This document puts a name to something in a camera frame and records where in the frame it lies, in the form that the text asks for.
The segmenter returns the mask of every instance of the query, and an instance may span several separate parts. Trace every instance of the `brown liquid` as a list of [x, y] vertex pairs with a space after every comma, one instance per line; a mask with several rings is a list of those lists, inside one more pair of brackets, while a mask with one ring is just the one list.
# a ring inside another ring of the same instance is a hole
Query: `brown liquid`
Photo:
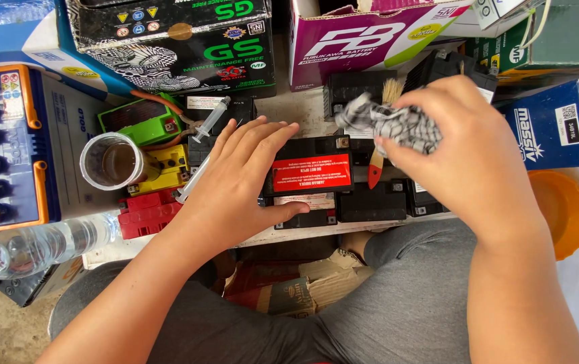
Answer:
[[112, 183], [118, 185], [130, 178], [135, 162], [136, 157], [131, 145], [113, 145], [103, 155], [103, 172]]

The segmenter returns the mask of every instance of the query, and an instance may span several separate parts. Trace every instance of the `orange plastic bowl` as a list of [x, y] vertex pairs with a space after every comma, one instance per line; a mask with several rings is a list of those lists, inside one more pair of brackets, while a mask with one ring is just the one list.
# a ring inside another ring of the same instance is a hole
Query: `orange plastic bowl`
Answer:
[[528, 172], [539, 209], [548, 222], [555, 258], [563, 261], [579, 248], [579, 186], [552, 170]]

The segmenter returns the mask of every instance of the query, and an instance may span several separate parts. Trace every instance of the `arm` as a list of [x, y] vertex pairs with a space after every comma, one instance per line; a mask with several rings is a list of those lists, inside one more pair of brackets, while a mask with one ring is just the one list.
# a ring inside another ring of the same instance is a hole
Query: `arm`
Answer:
[[276, 152], [299, 127], [235, 120], [218, 137], [211, 164], [175, 218], [60, 333], [39, 364], [145, 363], [182, 286], [219, 252], [308, 212], [306, 203], [267, 207], [257, 197]]
[[478, 238], [467, 302], [472, 362], [579, 363], [550, 231], [507, 122], [466, 77], [407, 93], [395, 106], [405, 105], [438, 123], [444, 139], [436, 152], [377, 142]]

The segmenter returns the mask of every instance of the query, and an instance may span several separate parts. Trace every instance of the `patterned rag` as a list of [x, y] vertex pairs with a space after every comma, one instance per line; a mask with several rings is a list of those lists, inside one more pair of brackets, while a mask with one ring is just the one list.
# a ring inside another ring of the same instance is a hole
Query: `patterned rag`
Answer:
[[[372, 129], [374, 137], [391, 138], [397, 145], [411, 147], [424, 155], [433, 153], [442, 140], [436, 122], [419, 107], [394, 109], [383, 106], [372, 102], [369, 93], [350, 101], [335, 115], [335, 121], [340, 128]], [[386, 158], [384, 148], [375, 146]]]

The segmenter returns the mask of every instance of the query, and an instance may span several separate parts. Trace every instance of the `red warning label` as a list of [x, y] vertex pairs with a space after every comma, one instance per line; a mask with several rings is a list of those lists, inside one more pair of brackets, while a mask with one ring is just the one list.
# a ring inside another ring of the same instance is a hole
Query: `red warning label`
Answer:
[[274, 161], [274, 192], [350, 185], [348, 154]]

